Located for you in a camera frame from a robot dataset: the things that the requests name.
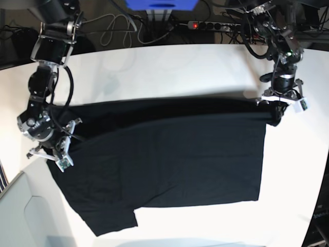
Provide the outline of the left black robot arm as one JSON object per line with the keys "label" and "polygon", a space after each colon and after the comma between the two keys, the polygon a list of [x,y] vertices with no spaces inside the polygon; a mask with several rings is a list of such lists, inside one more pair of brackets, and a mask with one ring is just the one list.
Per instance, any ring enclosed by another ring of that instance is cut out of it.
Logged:
{"label": "left black robot arm", "polygon": [[[302,81],[296,79],[297,63],[303,58],[304,50],[294,36],[294,25],[284,16],[279,1],[245,1],[241,22],[241,37],[247,50],[257,59],[273,61],[273,70],[260,76],[260,81],[270,86],[261,95],[260,102],[273,108],[273,118],[279,122],[290,105],[305,109]],[[255,32],[265,40],[267,51],[257,54],[249,45],[245,25],[252,24]]]}

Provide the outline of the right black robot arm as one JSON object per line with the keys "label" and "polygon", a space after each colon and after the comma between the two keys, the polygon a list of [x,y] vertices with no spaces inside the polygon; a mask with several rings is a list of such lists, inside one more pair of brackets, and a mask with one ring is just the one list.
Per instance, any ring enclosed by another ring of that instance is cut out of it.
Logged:
{"label": "right black robot arm", "polygon": [[30,56],[38,66],[28,81],[30,97],[27,109],[17,117],[17,125],[25,137],[39,142],[28,157],[40,155],[39,150],[46,148],[52,154],[44,158],[72,165],[68,149],[77,123],[61,126],[53,113],[53,102],[46,98],[54,98],[59,68],[66,67],[74,49],[83,13],[79,1],[27,1],[26,8],[40,20],[41,27]]}

